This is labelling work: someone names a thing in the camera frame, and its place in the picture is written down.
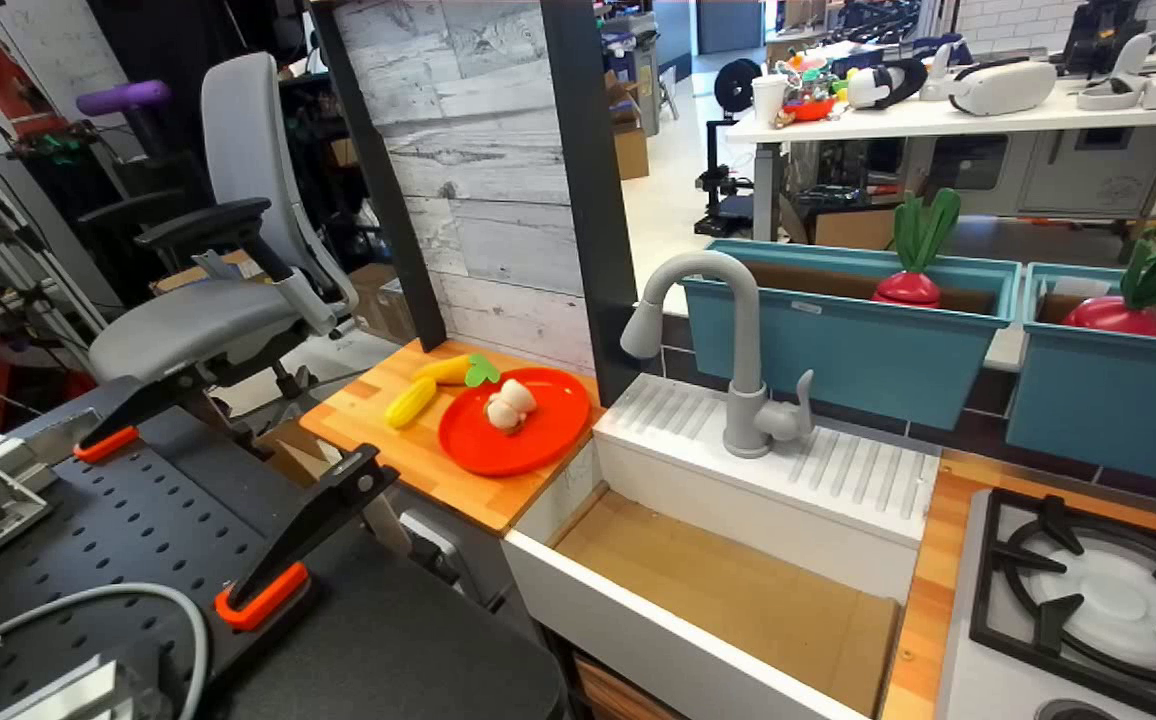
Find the yellow toy carrot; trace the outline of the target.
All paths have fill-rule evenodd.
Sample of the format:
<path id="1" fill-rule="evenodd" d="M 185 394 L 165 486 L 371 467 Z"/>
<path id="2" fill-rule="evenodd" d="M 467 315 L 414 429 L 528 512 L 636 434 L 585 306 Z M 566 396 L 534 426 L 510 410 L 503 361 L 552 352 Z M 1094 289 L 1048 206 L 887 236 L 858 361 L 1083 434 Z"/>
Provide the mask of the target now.
<path id="1" fill-rule="evenodd" d="M 424 410 L 436 401 L 439 389 L 484 389 L 494 380 L 498 380 L 498 367 L 478 352 L 424 366 L 410 378 L 410 386 L 384 410 L 384 426 L 409 429 L 410 422 L 424 417 Z"/>

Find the red plate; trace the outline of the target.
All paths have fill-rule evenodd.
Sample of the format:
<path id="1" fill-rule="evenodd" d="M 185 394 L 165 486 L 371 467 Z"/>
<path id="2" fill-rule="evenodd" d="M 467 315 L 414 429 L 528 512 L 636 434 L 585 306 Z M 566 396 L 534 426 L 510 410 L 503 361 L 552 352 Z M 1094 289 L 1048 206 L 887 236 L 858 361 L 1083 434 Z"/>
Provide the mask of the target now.
<path id="1" fill-rule="evenodd" d="M 439 451 L 471 478 L 534 473 L 591 429 L 591 396 L 572 371 L 514 367 L 510 380 L 530 394 L 530 410 L 510 429 L 487 422 L 490 389 L 459 394 L 439 417 Z"/>

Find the white toy garlic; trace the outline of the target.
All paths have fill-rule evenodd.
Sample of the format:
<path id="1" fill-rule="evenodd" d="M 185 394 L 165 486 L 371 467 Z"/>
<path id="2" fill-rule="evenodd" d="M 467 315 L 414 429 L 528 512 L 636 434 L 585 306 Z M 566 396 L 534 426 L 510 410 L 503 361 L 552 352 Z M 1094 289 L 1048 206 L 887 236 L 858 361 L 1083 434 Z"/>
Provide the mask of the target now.
<path id="1" fill-rule="evenodd" d="M 503 380 L 490 396 L 487 396 L 487 426 L 498 434 L 514 434 L 534 410 L 534 396 L 519 386 L 519 380 Z"/>

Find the grey toy faucet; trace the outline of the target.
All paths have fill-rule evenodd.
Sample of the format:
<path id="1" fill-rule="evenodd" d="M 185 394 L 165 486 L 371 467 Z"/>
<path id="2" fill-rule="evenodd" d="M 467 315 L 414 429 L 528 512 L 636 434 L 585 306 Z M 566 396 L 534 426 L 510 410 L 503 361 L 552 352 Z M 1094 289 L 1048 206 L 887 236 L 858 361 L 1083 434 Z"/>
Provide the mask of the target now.
<path id="1" fill-rule="evenodd" d="M 731 378 L 723 401 L 723 449 L 738 460 L 761 460 L 775 446 L 809 446 L 816 434 L 811 380 L 804 367 L 795 380 L 795 401 L 779 405 L 764 386 L 764 331 L 761 331 L 761 283 L 757 278 L 723 251 L 682 251 L 664 260 L 644 296 L 632 306 L 632 315 L 620 330 L 620 350 L 632 361 L 653 361 L 664 336 L 664 296 L 687 278 L 716 278 L 731 289 Z"/>

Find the near black orange clamp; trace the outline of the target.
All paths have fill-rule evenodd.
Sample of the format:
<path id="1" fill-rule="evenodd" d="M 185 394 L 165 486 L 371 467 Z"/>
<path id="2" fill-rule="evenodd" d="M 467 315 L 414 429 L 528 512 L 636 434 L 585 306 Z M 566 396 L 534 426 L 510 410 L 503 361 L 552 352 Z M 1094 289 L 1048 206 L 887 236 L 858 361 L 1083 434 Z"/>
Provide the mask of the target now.
<path id="1" fill-rule="evenodd" d="M 284 520 L 265 555 L 211 598 L 231 633 L 258 633 L 313 588 L 307 555 L 396 486 L 375 446 L 347 451 L 319 488 Z"/>

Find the black orange clamp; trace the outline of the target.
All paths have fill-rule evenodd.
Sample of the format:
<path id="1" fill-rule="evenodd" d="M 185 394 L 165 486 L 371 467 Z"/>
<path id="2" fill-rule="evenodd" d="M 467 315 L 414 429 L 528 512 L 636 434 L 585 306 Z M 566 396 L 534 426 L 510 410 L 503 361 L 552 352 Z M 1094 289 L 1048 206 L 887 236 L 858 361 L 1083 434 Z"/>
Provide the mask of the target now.
<path id="1" fill-rule="evenodd" d="M 375 446 L 347 451 L 319 488 L 284 520 L 265 555 L 211 598 L 231 633 L 258 633 L 313 588 L 307 555 L 396 486 Z"/>
<path id="2" fill-rule="evenodd" d="M 73 446 L 79 464 L 105 464 L 141 442 L 141 426 L 177 410 L 188 396 L 181 380 L 135 386 L 111 405 L 87 438 Z"/>

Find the white toy sink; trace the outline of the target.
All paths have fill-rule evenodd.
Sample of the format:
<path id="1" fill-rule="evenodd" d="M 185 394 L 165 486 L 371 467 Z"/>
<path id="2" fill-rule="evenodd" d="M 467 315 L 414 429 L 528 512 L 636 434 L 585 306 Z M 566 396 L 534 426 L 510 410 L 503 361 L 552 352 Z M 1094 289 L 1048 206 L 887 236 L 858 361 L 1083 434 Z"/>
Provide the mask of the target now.
<path id="1" fill-rule="evenodd" d="M 873 720 L 936 473 L 846 426 L 738 460 L 718 394 L 638 378 L 503 560 L 538 630 L 687 720 Z"/>

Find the grey office chair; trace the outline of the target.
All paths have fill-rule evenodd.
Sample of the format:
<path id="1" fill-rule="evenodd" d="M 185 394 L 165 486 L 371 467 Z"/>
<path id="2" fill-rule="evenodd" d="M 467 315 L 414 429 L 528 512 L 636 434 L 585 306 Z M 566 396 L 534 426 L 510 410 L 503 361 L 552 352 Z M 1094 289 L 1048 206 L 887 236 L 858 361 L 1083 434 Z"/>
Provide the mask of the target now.
<path id="1" fill-rule="evenodd" d="M 360 293 L 301 201 L 274 59 L 245 52 L 211 64 L 201 86 L 201 129 L 215 206 L 141 234 L 141 243 L 193 251 L 237 243 L 258 279 L 209 272 L 126 307 L 87 345 L 101 380 L 201 371 L 237 386 L 305 336 L 339 336 L 354 321 Z"/>

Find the left teal planter box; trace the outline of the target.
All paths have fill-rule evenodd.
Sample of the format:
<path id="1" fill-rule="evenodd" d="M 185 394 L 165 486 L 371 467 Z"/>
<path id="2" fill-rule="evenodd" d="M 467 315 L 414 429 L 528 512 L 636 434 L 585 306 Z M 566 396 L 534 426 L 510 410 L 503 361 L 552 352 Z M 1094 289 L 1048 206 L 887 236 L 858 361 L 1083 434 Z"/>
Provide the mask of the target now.
<path id="1" fill-rule="evenodd" d="M 831 410 L 951 429 L 984 367 L 987 345 L 1019 313 L 1017 260 L 940 257 L 929 279 L 936 307 L 884 306 L 893 251 L 716 240 L 761 283 L 764 386 L 793 396 L 816 371 L 811 396 Z"/>

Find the teal planter box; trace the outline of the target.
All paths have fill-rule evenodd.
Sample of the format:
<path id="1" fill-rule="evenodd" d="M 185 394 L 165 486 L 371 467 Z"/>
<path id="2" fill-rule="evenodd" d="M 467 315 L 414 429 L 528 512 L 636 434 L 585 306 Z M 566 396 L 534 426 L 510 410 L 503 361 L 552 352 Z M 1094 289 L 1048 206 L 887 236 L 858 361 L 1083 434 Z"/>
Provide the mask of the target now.
<path id="1" fill-rule="evenodd" d="M 884 306 L 893 251 L 716 240 L 761 283 L 764 386 L 793 396 L 816 371 L 811 396 L 831 410 L 951 429 L 984 367 L 987 345 L 1019 313 L 1017 260 L 940 257 L 929 279 L 936 307 Z"/>
<path id="2" fill-rule="evenodd" d="M 1156 480 L 1156 336 L 1071 330 L 1083 296 L 1110 293 L 1119 269 L 1026 263 L 1009 446 Z"/>

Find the left toy radish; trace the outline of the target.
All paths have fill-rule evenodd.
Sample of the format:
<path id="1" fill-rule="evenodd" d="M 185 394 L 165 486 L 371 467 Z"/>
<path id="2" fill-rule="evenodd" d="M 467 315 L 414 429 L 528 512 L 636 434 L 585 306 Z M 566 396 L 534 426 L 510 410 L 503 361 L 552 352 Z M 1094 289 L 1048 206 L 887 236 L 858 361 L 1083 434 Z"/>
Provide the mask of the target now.
<path id="1" fill-rule="evenodd" d="M 876 283 L 884 306 L 936 307 L 945 301 L 940 283 L 929 278 L 945 251 L 951 230 L 959 226 L 959 191 L 940 190 L 931 201 L 904 198 L 896 206 L 896 272 Z"/>

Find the toy radish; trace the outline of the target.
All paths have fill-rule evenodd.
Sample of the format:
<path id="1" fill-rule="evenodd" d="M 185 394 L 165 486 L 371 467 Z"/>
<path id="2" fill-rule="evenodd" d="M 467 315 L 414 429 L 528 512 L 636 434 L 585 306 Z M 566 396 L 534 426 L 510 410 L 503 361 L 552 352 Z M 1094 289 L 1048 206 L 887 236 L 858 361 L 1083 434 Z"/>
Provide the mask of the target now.
<path id="1" fill-rule="evenodd" d="M 884 306 L 936 307 L 945 301 L 940 283 L 929 278 L 945 251 L 951 230 L 959 226 L 959 191 L 940 190 L 931 201 L 904 198 L 896 206 L 896 272 L 876 283 Z"/>
<path id="2" fill-rule="evenodd" d="M 1138 240 L 1110 293 L 1086 296 L 1066 313 L 1071 330 L 1156 336 L 1156 240 Z"/>

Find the far black orange clamp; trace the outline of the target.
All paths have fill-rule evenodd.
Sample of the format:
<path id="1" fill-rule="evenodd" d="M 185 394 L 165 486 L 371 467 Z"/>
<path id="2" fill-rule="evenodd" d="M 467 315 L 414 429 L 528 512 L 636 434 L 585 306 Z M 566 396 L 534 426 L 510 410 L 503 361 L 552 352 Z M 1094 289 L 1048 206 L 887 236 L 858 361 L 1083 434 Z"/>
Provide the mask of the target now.
<path id="1" fill-rule="evenodd" d="M 111 405 L 87 438 L 73 446 L 79 464 L 105 464 L 141 442 L 141 426 L 177 410 L 188 396 L 181 380 L 135 386 Z"/>

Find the white VR headset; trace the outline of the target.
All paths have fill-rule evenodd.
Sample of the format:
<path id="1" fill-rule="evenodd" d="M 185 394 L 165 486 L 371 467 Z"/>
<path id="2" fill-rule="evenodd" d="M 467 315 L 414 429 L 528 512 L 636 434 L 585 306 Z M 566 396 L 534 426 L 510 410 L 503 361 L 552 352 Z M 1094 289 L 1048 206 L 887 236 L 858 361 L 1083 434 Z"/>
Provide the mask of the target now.
<path id="1" fill-rule="evenodd" d="M 1048 59 L 996 59 L 962 67 L 947 103 L 962 117 L 1013 117 L 1038 107 L 1057 87 L 1057 67 Z"/>

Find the right teal planter box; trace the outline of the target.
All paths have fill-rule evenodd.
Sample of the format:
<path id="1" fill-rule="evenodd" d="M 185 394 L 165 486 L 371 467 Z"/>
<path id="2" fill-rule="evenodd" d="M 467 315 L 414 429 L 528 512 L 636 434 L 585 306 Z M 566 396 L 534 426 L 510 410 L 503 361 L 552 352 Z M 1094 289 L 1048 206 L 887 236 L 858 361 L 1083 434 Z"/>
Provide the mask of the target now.
<path id="1" fill-rule="evenodd" d="M 1026 263 L 1009 446 L 1156 480 L 1156 336 L 1071 330 L 1083 296 L 1110 293 L 1119 269 Z"/>

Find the white background table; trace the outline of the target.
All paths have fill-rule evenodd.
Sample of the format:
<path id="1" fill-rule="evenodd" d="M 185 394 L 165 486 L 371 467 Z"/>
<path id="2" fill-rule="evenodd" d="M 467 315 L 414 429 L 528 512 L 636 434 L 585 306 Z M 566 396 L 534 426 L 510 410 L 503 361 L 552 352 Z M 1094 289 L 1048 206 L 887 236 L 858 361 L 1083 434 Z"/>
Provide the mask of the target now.
<path id="1" fill-rule="evenodd" d="M 1057 216 L 1138 226 L 1156 206 L 1156 107 L 1079 107 L 1057 87 L 1038 107 L 1013 117 L 962 117 L 947 101 L 906 101 L 887 114 L 831 114 L 816 123 L 767 129 L 738 120 L 731 141 L 757 150 L 750 236 L 800 236 L 800 212 L 783 209 L 793 155 L 811 145 L 900 141 L 900 184 L 931 177 L 945 141 L 1004 141 L 998 177 L 962 191 L 972 216 Z"/>

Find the black stove grate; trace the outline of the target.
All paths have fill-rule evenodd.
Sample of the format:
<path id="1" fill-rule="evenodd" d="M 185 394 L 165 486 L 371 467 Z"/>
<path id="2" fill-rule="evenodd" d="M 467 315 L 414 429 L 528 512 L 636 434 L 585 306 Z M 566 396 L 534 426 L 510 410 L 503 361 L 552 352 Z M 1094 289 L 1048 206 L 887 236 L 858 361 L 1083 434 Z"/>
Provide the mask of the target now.
<path id="1" fill-rule="evenodd" d="M 1156 720 L 1156 529 L 978 492 L 945 720 Z"/>

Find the right toy radish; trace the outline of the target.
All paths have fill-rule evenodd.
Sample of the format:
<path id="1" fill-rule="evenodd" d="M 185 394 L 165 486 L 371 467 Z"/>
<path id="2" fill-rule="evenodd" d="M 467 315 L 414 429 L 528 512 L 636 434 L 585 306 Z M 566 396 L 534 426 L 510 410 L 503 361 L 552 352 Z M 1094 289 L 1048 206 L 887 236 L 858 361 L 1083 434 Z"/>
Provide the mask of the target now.
<path id="1" fill-rule="evenodd" d="M 1086 296 L 1066 313 L 1071 330 L 1156 336 L 1156 240 L 1138 240 L 1110 293 Z"/>

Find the black perforated mount plate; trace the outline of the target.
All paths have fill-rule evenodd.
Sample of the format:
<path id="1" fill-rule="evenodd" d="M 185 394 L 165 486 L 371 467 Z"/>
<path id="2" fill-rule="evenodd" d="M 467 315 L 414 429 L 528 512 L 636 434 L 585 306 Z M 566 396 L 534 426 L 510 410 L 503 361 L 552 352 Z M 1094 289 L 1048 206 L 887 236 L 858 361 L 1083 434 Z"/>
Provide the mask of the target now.
<path id="1" fill-rule="evenodd" d="M 324 674 L 305 650 L 313 600 L 258 633 L 231 633 L 211 611 L 211 598 L 254 563 L 307 495 L 301 480 L 188 417 L 150 422 L 144 446 L 105 464 L 53 464 L 44 480 L 44 515 L 0 548 L 0 621 L 94 585 L 165 585 L 209 623 L 202 720 L 295 720 L 328 710 Z M 130 652 L 171 704 L 185 700 L 188 617 L 171 600 L 121 594 L 9 633 L 0 710 L 111 652 Z"/>

